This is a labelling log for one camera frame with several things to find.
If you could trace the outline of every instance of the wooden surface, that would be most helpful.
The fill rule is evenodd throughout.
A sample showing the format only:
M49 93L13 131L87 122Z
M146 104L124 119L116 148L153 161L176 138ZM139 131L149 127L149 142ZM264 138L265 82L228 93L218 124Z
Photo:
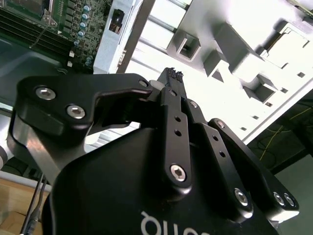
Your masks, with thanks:
M0 179L0 224L10 212L26 215L34 190L28 186ZM43 204L47 196L48 193L44 192Z
M17 212L10 212L8 217L0 225L0 235L18 235L20 234L21 227L23 225L25 216ZM37 226L33 232L33 235L42 235L43 229L41 223L37 223Z

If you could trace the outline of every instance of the silver screw head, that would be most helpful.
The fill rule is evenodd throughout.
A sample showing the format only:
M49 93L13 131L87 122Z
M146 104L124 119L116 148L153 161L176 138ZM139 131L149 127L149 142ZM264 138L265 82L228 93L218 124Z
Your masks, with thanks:
M67 114L75 119L82 119L86 115L85 110L77 105L68 106Z
M180 182L186 179L186 173L179 165L171 165L171 173Z
M222 123L221 121L217 121L216 123L218 124L220 128L225 128L224 123Z
M51 90L50 88L47 88L47 87L37 88L36 89L36 95L40 99L44 99L44 100L52 100L56 96L55 92L53 90Z
M292 207L294 207L294 202L293 202L293 200L289 197L289 195L285 193L284 196L285 196L285 199L287 200L287 202L289 202L289 204L290 204Z
M280 204L280 205L284 205L284 200L282 199L281 196L279 196L279 194L277 192L274 192L274 198L276 199L276 201Z
M194 101L191 101L190 104L191 104L194 108L197 108L197 107L198 107L197 103L194 102Z
M145 81L143 81L143 80L139 80L139 84L140 84L141 86L144 86L144 87L147 87L147 86L148 86L148 84L147 84Z
M237 200L241 203L241 205L246 207L248 205L248 199L245 196L245 194L239 188L235 188L234 193Z

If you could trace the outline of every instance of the yellow cable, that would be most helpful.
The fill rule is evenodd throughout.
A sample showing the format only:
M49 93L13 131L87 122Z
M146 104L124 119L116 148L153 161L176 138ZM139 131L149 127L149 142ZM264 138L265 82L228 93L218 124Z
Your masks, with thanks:
M280 131L281 129L283 129L283 128L284 128L284 126L281 126L281 127L276 131L276 133L272 136L272 138L270 138L268 144L266 145L266 148L264 149L264 151L263 151L263 153L262 153L262 155L261 155L261 157L260 157L260 160L262 160L262 158L264 157L264 155L265 155L265 153L266 153L266 150L268 149L268 147L269 147L270 143L272 142L272 140L274 139L274 137L275 137L275 136L279 133L279 131Z
M292 118L290 118L290 120L296 118L297 116L300 116L301 114L304 114L305 112L307 112L307 111L310 110L310 109L311 109L311 107L308 108L308 109L306 109L306 110L304 110L304 111L302 111L302 112L300 112L300 113L298 113L298 114L296 114L295 116L293 116ZM284 128L284 126L281 126L281 127L275 132L275 134L272 136L272 138L270 138L268 144L266 145L266 147L265 147L265 149L264 149L264 151L263 151L263 153L262 153L262 155L261 155L261 157L260 157L260 160L262 160L262 158L264 157L264 155L265 155L265 153L266 153L266 151L267 151L267 149L268 149L270 143L273 141L273 139L275 138L275 136L276 136L276 135L280 132L280 130L283 129L283 128Z
M301 114L304 114L306 111L310 110L311 108L312 108L312 107L307 108L306 110L304 110L304 111L300 112L299 114L294 115L292 118L290 118L290 120L292 120L292 119L296 118L297 116L300 116Z
M268 129L268 128L267 128L267 130L270 131L270 132L273 132L273 133L276 133L276 132L277 132L277 131L273 131L273 130ZM285 132L290 132L290 131L291 131L291 130L288 130L288 131L281 131L280 133L285 133Z

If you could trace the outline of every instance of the capacitor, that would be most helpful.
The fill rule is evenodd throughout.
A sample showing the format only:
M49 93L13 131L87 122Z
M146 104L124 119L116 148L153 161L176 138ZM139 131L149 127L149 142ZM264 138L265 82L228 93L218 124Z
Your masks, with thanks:
M80 43L80 41L79 41L78 39L76 39L76 40L74 41L74 46L78 47L79 43Z
M92 56L92 55L88 56L88 57L86 58L86 60L87 60L88 62L91 62L91 61L93 60L93 56Z
M84 12L90 12L91 11L91 7L89 5L85 5L84 6Z
M80 30L80 31L78 31L77 34L78 34L78 36L83 37L85 35L85 31Z
M87 23L86 22L81 22L79 24L79 26L80 26L81 29L85 29L87 27Z
M83 19L84 21L88 20L88 19L89 19L89 15L86 14L86 13L84 13L84 14L82 15L82 19Z

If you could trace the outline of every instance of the motherboard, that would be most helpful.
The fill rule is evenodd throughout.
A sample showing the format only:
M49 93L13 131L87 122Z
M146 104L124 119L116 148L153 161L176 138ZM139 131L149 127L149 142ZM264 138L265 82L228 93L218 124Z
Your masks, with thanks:
M92 72L112 0L0 0L0 35Z

